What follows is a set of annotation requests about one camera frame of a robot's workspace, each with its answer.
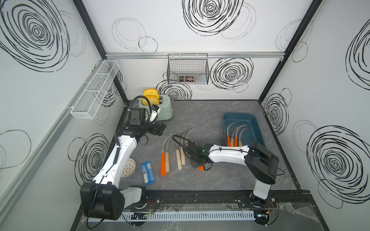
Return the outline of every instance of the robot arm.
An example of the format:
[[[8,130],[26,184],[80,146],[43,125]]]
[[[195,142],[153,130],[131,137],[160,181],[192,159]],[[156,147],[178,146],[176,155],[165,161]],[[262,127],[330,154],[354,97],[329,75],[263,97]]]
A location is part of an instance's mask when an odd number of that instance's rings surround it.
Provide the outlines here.
[[[129,106],[129,123],[115,134],[116,144],[106,163],[93,181],[85,182],[80,189],[86,217],[117,220],[125,207],[145,200],[144,191],[140,187],[129,187],[122,191],[118,188],[123,168],[140,138],[147,132],[161,136],[166,127],[165,124],[154,123],[159,113],[158,106],[153,105],[151,109],[149,118],[146,118],[144,108],[131,109],[131,105]],[[180,142],[175,137],[184,139],[177,135],[172,136],[176,143]],[[193,141],[187,141],[186,147],[180,145],[184,147],[187,156],[191,157],[194,168],[216,162],[245,165],[256,177],[254,196],[263,200],[267,198],[271,185],[275,183],[279,158],[261,144],[255,142],[242,147],[206,144],[203,148]]]
[[[242,147],[210,148],[209,159],[214,162],[231,162],[247,166],[256,177],[253,188],[254,196],[267,199],[271,185],[275,183],[279,158],[257,142]]]
[[[178,135],[172,138],[185,139]],[[183,147],[193,168],[204,167],[206,163],[231,162],[247,166],[256,177],[253,188],[254,196],[265,200],[270,191],[271,185],[275,183],[279,158],[266,149],[263,145],[252,142],[248,146],[242,147],[222,147],[213,144],[206,144],[204,147],[198,146],[191,140],[187,140],[188,145]]]

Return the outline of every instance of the metal frame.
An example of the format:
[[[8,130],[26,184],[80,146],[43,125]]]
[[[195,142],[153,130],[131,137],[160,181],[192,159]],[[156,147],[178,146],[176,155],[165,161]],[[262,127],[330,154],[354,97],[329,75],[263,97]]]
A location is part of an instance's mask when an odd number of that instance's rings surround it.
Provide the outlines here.
[[[253,208],[253,210],[264,210],[265,208],[255,208],[249,205],[249,201],[246,200],[247,195],[250,195],[252,190],[234,190],[234,191],[215,191],[215,190],[146,190],[148,200],[152,200],[157,208],[169,208],[173,205],[179,206],[183,204],[238,204],[239,208]],[[314,210],[315,215],[321,222],[324,231],[329,231],[328,226],[325,223],[324,218],[320,210],[318,209],[311,192],[308,190],[273,190],[269,194],[269,198],[273,197],[278,200],[279,203],[310,203]],[[148,211],[146,207],[143,209],[137,209],[131,205],[127,207],[130,211]],[[79,221],[83,215],[82,207],[76,214],[75,220],[72,224],[71,231],[75,231],[78,227]]]
[[[282,145],[281,145],[281,143],[280,143],[280,141],[279,141],[279,139],[278,139],[278,137],[277,137],[276,133],[274,132],[274,129],[273,129],[272,125],[271,125],[271,122],[270,122],[269,118],[267,117],[266,112],[265,112],[265,110],[263,109],[263,107],[262,107],[262,105],[261,105],[261,103],[260,103],[260,102],[259,102],[259,106],[261,107],[262,113],[263,113],[263,115],[265,116],[265,119],[266,119],[266,121],[267,121],[267,124],[269,125],[269,128],[270,128],[270,130],[271,130],[271,132],[272,132],[272,136],[274,137],[274,140],[275,140],[275,142],[276,142],[276,144],[277,144],[277,147],[279,148],[279,151],[280,151],[280,153],[281,153],[281,156],[283,157],[283,160],[284,160],[284,162],[285,162],[285,164],[286,164],[286,167],[288,168],[289,174],[290,174],[290,176],[291,176],[291,177],[292,177],[292,179],[293,179],[293,183],[294,183],[294,185],[296,186],[297,190],[301,190],[302,188],[301,188],[301,186],[300,186],[300,184],[299,184],[299,182],[298,182],[298,178],[297,178],[297,176],[295,175],[295,173],[294,173],[294,171],[293,171],[293,169],[292,169],[292,166],[290,165],[289,160],[288,160],[288,158],[286,157],[286,154],[285,154],[285,152],[284,152],[284,149],[283,149],[283,147],[282,147]]]
[[[293,50],[296,47],[297,43],[299,42],[302,34],[306,30],[308,24],[311,22],[312,17],[315,15],[317,9],[321,5],[322,1],[323,0],[313,0],[311,2],[310,7],[306,11],[305,16],[303,17],[303,19],[302,19],[301,23],[299,24],[296,32],[294,33],[294,35],[292,37],[292,40],[290,41],[289,45],[286,47],[286,50],[285,50],[285,54],[286,54],[285,55],[285,58],[281,62],[279,62],[277,64],[277,66],[276,66],[274,72],[272,73],[269,81],[267,82],[265,88],[263,89],[262,94],[259,97],[259,102],[260,103],[265,99],[265,97],[269,93],[272,85],[274,84],[274,82],[277,79],[277,77],[279,76],[281,70],[283,69],[283,67],[285,66],[286,62],[288,61],[289,56],[293,52]]]
[[[97,47],[100,55],[102,58],[108,58],[108,59],[150,59],[150,58],[168,58],[168,53],[109,53],[106,54],[104,47],[102,46],[102,43],[97,35],[97,32],[91,22],[90,17],[88,16],[88,13],[82,3],[82,0],[73,0],[73,2],[76,5],[77,10],[80,13],[81,18],[83,19],[90,36],[92,40],[94,41],[95,46]],[[272,76],[270,77],[266,87],[264,88],[261,96],[259,97],[258,101],[261,104],[261,102],[264,100],[266,95],[268,94],[269,90],[271,89],[273,83],[275,82],[276,78],[280,74],[282,68],[287,62],[287,57],[291,55],[293,52],[295,46],[297,45],[300,37],[302,36],[303,32],[305,31],[306,27],[308,26],[309,22],[311,21],[312,17],[314,16],[315,12],[317,11],[318,7],[320,6],[322,0],[313,0],[309,9],[307,10],[304,18],[302,19],[298,29],[296,30],[292,40],[290,41],[287,49],[285,52],[208,52],[208,58],[282,58],[281,62],[276,66]],[[120,92],[123,101],[126,103],[128,102],[127,97],[124,98],[124,91],[119,84],[118,80],[115,78],[114,81],[115,85],[117,86],[118,91]],[[261,107],[262,111],[264,112],[264,115],[266,117],[266,113],[264,109]],[[118,126],[120,123],[123,123],[122,118],[124,117],[125,111],[121,115],[120,122],[118,123]],[[286,165],[288,167],[289,173],[293,178],[293,181],[297,187],[298,190],[292,190],[292,191],[280,191],[280,190],[274,190],[271,191],[279,201],[304,201],[311,203],[313,205],[314,211],[321,221],[321,224],[324,228],[324,230],[329,230],[325,220],[323,219],[319,209],[316,206],[316,203],[307,190],[301,190],[300,184],[292,170],[292,167],[289,164],[289,161],[286,158],[286,155],[282,149],[282,146],[277,139],[276,134],[273,132],[273,128],[266,117],[266,120],[269,124],[270,130],[272,131],[275,141],[278,144],[279,150],[281,151],[284,161],[286,162]],[[252,190],[246,190],[246,191],[184,191],[184,190],[147,190],[148,196],[155,200],[155,198],[159,199],[158,207],[162,203],[194,203],[195,200],[198,203],[204,203],[204,202],[210,202],[210,201],[217,201],[218,203],[222,203],[225,201],[235,200],[238,202],[239,206],[243,206],[240,202],[243,200],[243,195],[246,195],[247,193],[251,193]],[[82,210],[80,209],[77,213],[76,219],[72,225],[71,230],[75,230],[77,228],[78,222],[82,216]]]
[[[208,54],[208,58],[284,58],[282,51],[272,52],[126,52],[126,53],[107,53],[107,59],[167,59],[168,55],[180,54],[182,58],[196,58],[197,54]]]

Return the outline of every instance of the red wire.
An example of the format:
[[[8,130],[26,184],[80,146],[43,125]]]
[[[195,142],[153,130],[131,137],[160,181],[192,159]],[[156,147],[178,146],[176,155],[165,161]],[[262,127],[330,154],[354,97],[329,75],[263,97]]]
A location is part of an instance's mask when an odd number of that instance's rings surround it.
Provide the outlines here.
[[[267,200],[267,201],[271,203],[271,201],[269,201],[269,200]],[[274,206],[272,205],[272,203],[271,203],[271,206],[272,206],[272,211],[274,211]],[[270,206],[269,206],[269,208],[270,208]]]

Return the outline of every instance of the wire mesh basket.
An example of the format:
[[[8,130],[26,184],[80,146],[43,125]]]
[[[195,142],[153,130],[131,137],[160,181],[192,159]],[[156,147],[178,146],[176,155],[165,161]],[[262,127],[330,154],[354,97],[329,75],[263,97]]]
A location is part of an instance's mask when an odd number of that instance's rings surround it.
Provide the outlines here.
[[[168,54],[168,84],[208,84],[208,54]]]
[[[93,119],[120,66],[117,60],[105,60],[71,110],[76,119]]]

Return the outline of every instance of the gray marble floor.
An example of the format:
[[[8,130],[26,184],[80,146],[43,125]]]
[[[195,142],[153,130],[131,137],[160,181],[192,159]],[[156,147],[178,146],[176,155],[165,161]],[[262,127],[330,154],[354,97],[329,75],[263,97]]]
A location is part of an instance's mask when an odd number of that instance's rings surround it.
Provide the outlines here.
[[[174,142],[169,148],[170,172],[166,176],[160,175],[162,143],[171,134],[181,133],[186,129],[194,128],[189,139],[198,145],[214,143],[226,146],[223,136],[222,117],[227,112],[252,113],[258,120],[266,147],[275,153],[279,159],[279,167],[286,174],[278,176],[272,190],[295,190],[295,186],[288,169],[281,156],[279,148],[272,136],[271,130],[257,101],[174,101],[172,102],[174,115],[171,119],[162,121],[167,125],[163,136],[148,135],[146,145],[138,144],[131,154],[136,161],[136,170],[128,178],[121,178],[120,189],[129,185],[143,185],[144,178],[140,165],[151,162],[155,181],[147,185],[147,189],[170,190],[251,190],[255,178],[250,170],[243,165],[234,163],[214,163],[209,171],[193,169],[190,160],[182,170],[177,169]]]

